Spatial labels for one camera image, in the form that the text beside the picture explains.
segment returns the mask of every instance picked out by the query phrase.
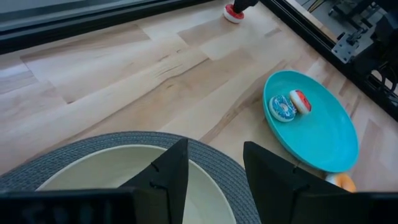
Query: plate rim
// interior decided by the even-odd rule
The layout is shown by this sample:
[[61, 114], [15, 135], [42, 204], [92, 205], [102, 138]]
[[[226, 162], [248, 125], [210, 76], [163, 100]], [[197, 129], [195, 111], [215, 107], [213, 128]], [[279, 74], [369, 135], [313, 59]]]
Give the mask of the plate rim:
[[[60, 169], [58, 172], [54, 173], [50, 178], [48, 178], [45, 182], [43, 182], [36, 190], [42, 190], [47, 184], [49, 184], [53, 179], [55, 179], [56, 177], [58, 177], [61, 173], [65, 172], [66, 170], [70, 169], [71, 167], [77, 165], [78, 163], [97, 156], [98, 154], [102, 154], [108, 151], [113, 151], [113, 150], [117, 150], [120, 148], [125, 148], [125, 147], [149, 147], [149, 148], [153, 148], [156, 150], [160, 150], [165, 152], [167, 149], [160, 147], [160, 146], [154, 146], [154, 145], [150, 145], [150, 144], [126, 144], [126, 145], [120, 145], [120, 146], [114, 146], [114, 147], [109, 147], [106, 149], [102, 149], [93, 153], [90, 153], [88, 155], [83, 156], [82, 158], [79, 158], [71, 163], [69, 163], [67, 166], [65, 166], [64, 168]], [[196, 167], [199, 171], [201, 171], [201, 173], [203, 173], [212, 183], [212, 185], [216, 188], [216, 190], [218, 191], [218, 193], [221, 195], [221, 198], [223, 200], [223, 202], [225, 204], [227, 204], [227, 210], [228, 213], [230, 215], [230, 217], [232, 217], [232, 224], [236, 224], [236, 219], [235, 219], [235, 215], [232, 211], [231, 205], [229, 204], [228, 200], [225, 197], [225, 194], [223, 193], [223, 191], [220, 189], [220, 187], [218, 186], [218, 184], [215, 182], [215, 180], [203, 169], [201, 168], [196, 162], [192, 161], [191, 159], [188, 159], [188, 162], [191, 163], [194, 167]]]
[[[296, 73], [297, 75], [304, 76], [305, 78], [307, 78], [307, 79], [309, 79], [309, 80], [315, 82], [316, 84], [320, 85], [321, 88], [323, 88], [324, 90], [326, 90], [326, 92], [329, 93], [329, 94], [333, 97], [333, 99], [334, 99], [334, 100], [340, 105], [340, 107], [343, 109], [343, 111], [345, 112], [345, 116], [346, 116], [346, 118], [348, 118], [349, 123], [350, 123], [351, 127], [354, 129], [354, 133], [355, 133], [355, 136], [356, 136], [356, 139], [355, 139], [355, 141], [356, 141], [356, 155], [355, 155], [354, 160], [353, 160], [352, 163], [350, 164], [350, 166], [348, 166], [348, 168], [345, 168], [345, 169], [330, 169], [330, 170], [325, 170], [324, 168], [321, 168], [321, 167], [318, 167], [318, 166], [316, 166], [316, 165], [313, 165], [311, 162], [309, 162], [309, 161], [307, 161], [306, 159], [304, 159], [304, 158], [302, 158], [301, 156], [299, 156], [299, 155], [286, 143], [286, 141], [283, 139], [281, 133], [280, 133], [280, 132], [277, 130], [277, 128], [275, 127], [274, 119], [273, 119], [273, 117], [271, 116], [271, 114], [270, 114], [270, 112], [269, 112], [269, 110], [268, 110], [268, 104], [267, 104], [267, 102], [266, 102], [266, 88], [267, 88], [267, 85], [268, 85], [268, 83], [269, 83], [269, 80], [270, 80], [273, 76], [276, 76], [276, 75], [278, 75], [278, 74], [280, 74], [280, 73], [283, 73], [283, 72], [294, 72], [294, 73]], [[264, 113], [265, 113], [265, 115], [266, 115], [266, 119], [267, 119], [267, 122], [268, 122], [268, 126], [271, 128], [272, 132], [275, 134], [276, 138], [279, 140], [279, 142], [281, 143], [281, 145], [283, 145], [283, 147], [284, 147], [287, 151], [289, 151], [291, 154], [293, 154], [298, 160], [300, 160], [300, 161], [306, 163], [307, 165], [309, 165], [309, 166], [311, 166], [311, 167], [314, 167], [314, 168], [316, 168], [316, 169], [320, 169], [320, 170], [323, 170], [323, 171], [326, 171], [326, 172], [333, 172], [333, 173], [335, 173], [335, 172], [346, 172], [347, 170], [350, 170], [350, 169], [356, 164], [356, 162], [358, 161], [358, 157], [359, 157], [359, 142], [358, 142], [358, 134], [357, 134], [357, 132], [356, 132], [356, 128], [355, 128], [355, 125], [354, 125], [353, 121], [351, 120], [350, 116], [348, 116], [347, 111], [344, 109], [343, 105], [341, 105], [341, 103], [337, 100], [337, 98], [334, 96], [334, 94], [333, 94], [332, 92], [330, 92], [326, 87], [324, 87], [321, 83], [319, 83], [318, 81], [316, 81], [315, 79], [313, 79], [312, 77], [310, 77], [310, 76], [308, 76], [308, 75], [306, 75], [306, 74], [303, 74], [303, 73], [300, 72], [300, 71], [289, 70], [289, 69], [287, 69], [287, 70], [279, 70], [278, 72], [273, 73], [272, 75], [270, 75], [270, 76], [268, 77], [266, 83], [264, 84], [264, 88], [263, 88], [263, 90], [262, 90], [262, 106], [263, 106]]]

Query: wood grain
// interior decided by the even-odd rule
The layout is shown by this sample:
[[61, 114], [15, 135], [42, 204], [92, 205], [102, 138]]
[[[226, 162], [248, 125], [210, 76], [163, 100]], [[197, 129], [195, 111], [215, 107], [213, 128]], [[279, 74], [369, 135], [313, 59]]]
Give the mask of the wood grain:
[[358, 189], [398, 190], [397, 123], [265, 6], [236, 25], [221, 16], [226, 3], [1, 56], [0, 174], [79, 139], [143, 130], [197, 139], [242, 166], [243, 142], [254, 141], [323, 177], [290, 155], [264, 119], [264, 83], [289, 68], [325, 85], [351, 116], [361, 151], [349, 173]]

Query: round woven placemat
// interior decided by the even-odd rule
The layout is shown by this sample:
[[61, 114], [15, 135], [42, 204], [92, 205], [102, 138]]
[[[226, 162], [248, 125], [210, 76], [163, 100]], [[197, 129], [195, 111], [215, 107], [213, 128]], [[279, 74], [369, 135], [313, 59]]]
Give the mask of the round woven placemat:
[[[63, 146], [0, 177], [0, 190], [35, 190], [56, 172], [93, 152], [126, 144], [169, 148], [182, 136], [130, 131], [104, 134]], [[260, 223], [244, 169], [230, 157], [190, 139], [189, 158], [201, 166], [224, 192], [237, 223]]]

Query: black frame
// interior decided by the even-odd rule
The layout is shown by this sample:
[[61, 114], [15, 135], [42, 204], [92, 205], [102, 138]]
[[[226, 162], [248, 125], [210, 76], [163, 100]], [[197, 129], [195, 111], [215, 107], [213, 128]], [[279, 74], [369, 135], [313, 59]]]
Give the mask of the black frame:
[[212, 0], [137, 2], [137, 4], [108, 11], [0, 31], [0, 55], [208, 1]]
[[301, 36], [303, 40], [311, 45], [311, 47], [336, 67], [385, 112], [398, 121], [398, 96], [390, 94], [390, 89], [385, 85], [385, 78], [384, 81], [381, 82], [371, 74], [364, 76], [358, 73], [353, 64], [344, 64], [331, 52], [336, 43], [287, 1], [260, 0], [260, 2], [267, 6], [276, 16]]
[[[0, 54], [26, 49], [106, 27], [130, 22], [183, 7], [213, 0], [151, 0], [84, 16], [0, 32]], [[351, 80], [370, 99], [398, 121], [398, 96], [371, 74], [358, 73], [352, 64], [344, 64], [331, 52], [335, 42], [285, 0], [260, 0], [319, 54]]]

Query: turquoise plate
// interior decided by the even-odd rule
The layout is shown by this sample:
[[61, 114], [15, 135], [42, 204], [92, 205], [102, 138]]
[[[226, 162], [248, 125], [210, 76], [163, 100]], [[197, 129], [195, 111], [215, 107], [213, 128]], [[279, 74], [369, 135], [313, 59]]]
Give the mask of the turquoise plate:
[[[270, 114], [268, 102], [275, 95], [289, 97], [290, 90], [302, 90], [312, 111], [282, 123]], [[267, 80], [263, 106], [278, 140], [301, 161], [328, 172], [354, 166], [359, 152], [354, 125], [339, 101], [317, 81], [296, 71], [279, 71]]]

